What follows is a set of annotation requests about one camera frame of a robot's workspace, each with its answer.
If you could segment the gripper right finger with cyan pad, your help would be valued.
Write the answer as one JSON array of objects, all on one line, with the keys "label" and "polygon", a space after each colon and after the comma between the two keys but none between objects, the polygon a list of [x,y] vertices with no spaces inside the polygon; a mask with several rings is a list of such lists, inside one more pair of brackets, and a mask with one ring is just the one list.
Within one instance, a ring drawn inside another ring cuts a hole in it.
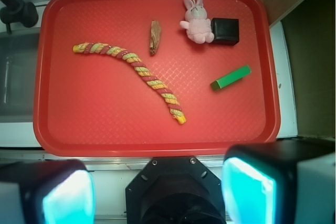
[{"label": "gripper right finger with cyan pad", "polygon": [[234,223],[335,223],[335,142],[234,145],[224,157],[222,194]]}]

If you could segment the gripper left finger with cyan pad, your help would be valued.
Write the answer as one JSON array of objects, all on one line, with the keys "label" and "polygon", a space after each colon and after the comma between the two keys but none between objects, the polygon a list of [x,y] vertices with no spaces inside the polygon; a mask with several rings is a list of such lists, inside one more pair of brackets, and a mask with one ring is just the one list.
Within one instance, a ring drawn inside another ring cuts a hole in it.
[{"label": "gripper left finger with cyan pad", "polygon": [[1,223],[94,223],[92,175],[75,159],[1,165]]}]

